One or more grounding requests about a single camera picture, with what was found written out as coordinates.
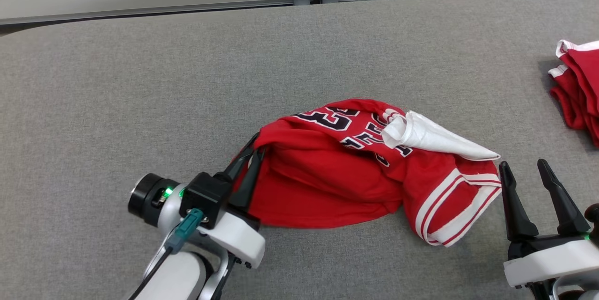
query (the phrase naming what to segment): teal connector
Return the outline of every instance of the teal connector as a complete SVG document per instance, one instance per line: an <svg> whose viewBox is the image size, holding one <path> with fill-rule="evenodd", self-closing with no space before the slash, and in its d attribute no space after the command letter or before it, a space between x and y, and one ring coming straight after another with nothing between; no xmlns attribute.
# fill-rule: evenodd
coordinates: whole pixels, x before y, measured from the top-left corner
<svg viewBox="0 0 599 300"><path fill-rule="evenodd" d="M201 223L204 217L204 213L199 209L192 209L189 214L177 225L175 232L168 237L164 243L164 248L173 248L173 255L176 255L185 242L189 239L191 234L195 231L197 226Z"/></svg>

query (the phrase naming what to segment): red fabric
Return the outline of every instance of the red fabric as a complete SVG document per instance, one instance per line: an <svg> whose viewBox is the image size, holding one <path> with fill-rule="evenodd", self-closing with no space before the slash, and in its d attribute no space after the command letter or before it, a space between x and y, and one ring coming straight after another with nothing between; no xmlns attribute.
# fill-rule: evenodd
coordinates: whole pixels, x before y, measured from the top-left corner
<svg viewBox="0 0 599 300"><path fill-rule="evenodd" d="M560 102L566 125L587 129L593 144L599 147L599 44L577 46L562 41L557 53L567 69L563 74L553 74L557 85L550 93Z"/></svg>
<svg viewBox="0 0 599 300"><path fill-rule="evenodd" d="M380 131L399 115L405 114L383 102L349 99L266 125L254 144L268 148L250 212L266 225L327 228L376 219L404 204L421 238L453 244L499 194L496 168L491 161L388 148Z"/></svg>

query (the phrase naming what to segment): white cloth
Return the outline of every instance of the white cloth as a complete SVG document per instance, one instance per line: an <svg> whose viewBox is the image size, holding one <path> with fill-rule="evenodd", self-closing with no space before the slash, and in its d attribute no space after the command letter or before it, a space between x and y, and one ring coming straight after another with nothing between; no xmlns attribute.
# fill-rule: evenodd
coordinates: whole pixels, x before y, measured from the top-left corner
<svg viewBox="0 0 599 300"><path fill-rule="evenodd" d="M398 145L460 155L471 161L499 159L499 154L454 134L413 111L396 117L383 129L383 141L389 148Z"/></svg>

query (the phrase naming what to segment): gray fabric surface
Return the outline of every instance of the gray fabric surface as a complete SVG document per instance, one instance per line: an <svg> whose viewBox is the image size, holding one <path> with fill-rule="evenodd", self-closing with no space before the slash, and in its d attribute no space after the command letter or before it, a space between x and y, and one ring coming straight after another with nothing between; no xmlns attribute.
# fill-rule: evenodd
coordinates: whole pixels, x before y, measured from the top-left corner
<svg viewBox="0 0 599 300"><path fill-rule="evenodd" d="M0 38L0 298L118 299L161 240L127 213L147 172L216 172L262 125L347 97L415 110L503 155L539 230L543 157L580 208L599 153L548 95L560 38L599 39L599 0L387 0L106 19ZM501 201L454 247L402 211L265 227L223 300L528 299L508 287Z"/></svg>

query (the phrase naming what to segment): green light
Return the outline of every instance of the green light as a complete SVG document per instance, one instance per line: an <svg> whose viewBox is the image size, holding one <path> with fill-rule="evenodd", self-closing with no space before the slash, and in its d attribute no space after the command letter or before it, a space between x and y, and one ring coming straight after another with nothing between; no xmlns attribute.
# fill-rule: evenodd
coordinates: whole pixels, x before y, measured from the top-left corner
<svg viewBox="0 0 599 300"><path fill-rule="evenodd" d="M173 189L171 187L167 187L167 189L162 193L162 197L168 198L173 193Z"/></svg>

